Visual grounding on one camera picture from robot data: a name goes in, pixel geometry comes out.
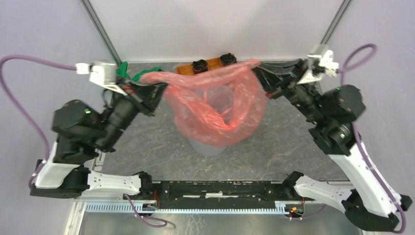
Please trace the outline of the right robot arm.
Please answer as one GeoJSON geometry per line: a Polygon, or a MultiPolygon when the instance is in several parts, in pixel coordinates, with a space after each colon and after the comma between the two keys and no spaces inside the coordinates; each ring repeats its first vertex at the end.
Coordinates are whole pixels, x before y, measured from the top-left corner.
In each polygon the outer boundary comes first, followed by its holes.
{"type": "Polygon", "coordinates": [[[412,199],[387,184],[353,127],[366,108],[360,90],[340,85],[321,94],[305,80],[314,70],[323,75],[322,68],[297,59],[261,63],[253,72],[269,99],[285,97],[314,125],[309,130],[314,143],[340,167],[353,188],[337,188],[294,171],[283,181],[283,195],[289,200],[310,198],[331,206],[364,231],[396,233],[397,226],[406,225],[404,212],[412,199]]]}

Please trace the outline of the grey trash bin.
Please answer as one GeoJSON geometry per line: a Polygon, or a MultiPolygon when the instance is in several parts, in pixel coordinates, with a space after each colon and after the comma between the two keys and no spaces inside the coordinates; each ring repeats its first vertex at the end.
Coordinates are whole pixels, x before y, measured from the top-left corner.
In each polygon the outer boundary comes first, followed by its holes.
{"type": "Polygon", "coordinates": [[[192,148],[199,154],[206,156],[206,157],[212,157],[212,156],[217,156],[219,154],[221,154],[223,151],[225,151],[225,149],[227,148],[225,147],[215,147],[213,145],[208,145],[208,144],[204,144],[202,142],[199,142],[197,140],[188,138],[188,141],[190,143],[190,145],[192,146],[192,148]]]}

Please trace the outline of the red plastic trash bag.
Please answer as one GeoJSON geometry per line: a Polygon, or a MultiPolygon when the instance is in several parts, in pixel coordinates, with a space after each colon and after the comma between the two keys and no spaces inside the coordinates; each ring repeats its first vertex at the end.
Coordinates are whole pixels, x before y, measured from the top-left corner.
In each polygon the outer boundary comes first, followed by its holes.
{"type": "Polygon", "coordinates": [[[140,83],[168,84],[163,97],[185,137],[224,147],[250,136],[262,122],[267,97],[250,59],[198,75],[172,72],[144,74],[140,83]]]}

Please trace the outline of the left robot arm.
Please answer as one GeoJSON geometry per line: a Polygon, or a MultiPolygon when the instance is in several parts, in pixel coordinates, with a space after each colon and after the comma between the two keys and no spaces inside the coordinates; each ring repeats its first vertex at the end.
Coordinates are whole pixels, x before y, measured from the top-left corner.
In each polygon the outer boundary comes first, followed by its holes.
{"type": "Polygon", "coordinates": [[[122,81],[122,94],[99,113],[75,99],[54,112],[52,130],[57,134],[51,156],[38,160],[30,195],[47,198],[81,196],[136,196],[149,199],[154,193],[146,172],[132,176],[109,175],[85,166],[101,153],[114,152],[114,145],[138,114],[149,117],[161,101],[165,83],[139,86],[122,81]]]}

